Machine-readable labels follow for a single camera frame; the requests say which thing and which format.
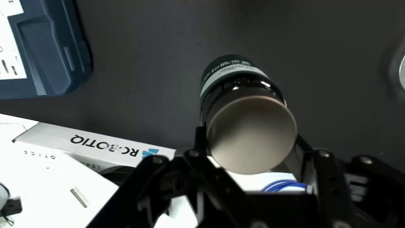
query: blue case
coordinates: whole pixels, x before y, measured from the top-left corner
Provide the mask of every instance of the blue case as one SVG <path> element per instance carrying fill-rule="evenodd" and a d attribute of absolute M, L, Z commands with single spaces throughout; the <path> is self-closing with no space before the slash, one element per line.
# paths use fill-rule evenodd
<path fill-rule="evenodd" d="M 0 99 L 58 96 L 75 90 L 92 71 L 75 1 L 20 4 L 24 14 L 9 17 L 9 23 L 26 79 L 1 80 Z"/>

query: white box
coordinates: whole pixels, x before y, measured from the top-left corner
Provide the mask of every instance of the white box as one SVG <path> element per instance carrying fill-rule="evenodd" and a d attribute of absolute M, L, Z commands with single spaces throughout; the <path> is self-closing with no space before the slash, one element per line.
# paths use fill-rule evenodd
<path fill-rule="evenodd" d="M 118 186 L 72 157 L 49 152 L 49 157 L 1 151 L 0 180 L 12 198 L 20 198 L 23 212 L 0 217 L 2 228 L 87 227 Z"/>
<path fill-rule="evenodd" d="M 172 160 L 176 152 L 172 148 L 4 114 L 0 114 L 0 138 L 4 143 L 12 139 L 10 147 L 23 151 L 26 156 L 45 157 L 49 151 L 64 152 L 97 172 L 114 166 L 137 167 L 143 157 L 150 155 L 162 155 Z"/>

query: dark blue plastic case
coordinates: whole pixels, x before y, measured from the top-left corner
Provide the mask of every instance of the dark blue plastic case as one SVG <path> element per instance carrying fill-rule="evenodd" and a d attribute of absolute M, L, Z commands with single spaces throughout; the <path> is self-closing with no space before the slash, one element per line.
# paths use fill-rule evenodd
<path fill-rule="evenodd" d="M 91 56 L 73 0 L 20 0 L 9 17 L 26 79 L 0 80 L 0 99 L 58 96 L 91 74 Z"/>

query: black table surface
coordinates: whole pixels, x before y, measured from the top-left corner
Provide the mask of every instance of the black table surface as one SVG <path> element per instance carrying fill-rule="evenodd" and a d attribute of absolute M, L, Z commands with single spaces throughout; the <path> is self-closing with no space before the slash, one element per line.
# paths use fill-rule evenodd
<path fill-rule="evenodd" d="M 386 80 L 405 39 L 404 0 L 77 0 L 77 8 L 91 79 L 62 98 L 0 101 L 1 113 L 190 147 L 202 70 L 239 53 L 283 90 L 311 144 L 405 171 L 405 103 Z"/>

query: white label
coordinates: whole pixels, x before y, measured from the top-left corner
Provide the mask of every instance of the white label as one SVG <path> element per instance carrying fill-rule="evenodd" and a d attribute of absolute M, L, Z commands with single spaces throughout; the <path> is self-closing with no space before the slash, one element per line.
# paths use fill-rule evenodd
<path fill-rule="evenodd" d="M 19 0 L 0 0 L 0 80 L 26 79 L 9 17 L 23 14 Z"/>
<path fill-rule="evenodd" d="M 247 65 L 230 65 L 230 66 L 226 66 L 219 71 L 216 71 L 214 75 L 211 75 L 206 82 L 204 84 L 202 89 L 201 89 L 201 94 L 200 96 L 202 96 L 205 94 L 205 91 L 219 79 L 229 75 L 229 74 L 233 74 L 233 72 L 254 72 L 255 75 L 259 75 L 259 76 L 263 76 L 266 79 L 268 79 L 268 76 L 261 71 L 259 68 L 257 67 L 253 67 L 253 66 L 247 66 Z"/>
<path fill-rule="evenodd" d="M 144 157 L 150 155 L 161 155 L 172 160 L 176 152 L 172 148 L 45 123 L 38 123 L 24 132 L 15 139 L 15 143 L 24 143 L 24 150 L 28 151 L 30 147 L 63 151 L 95 171 L 102 171 L 111 166 L 137 167 Z"/>

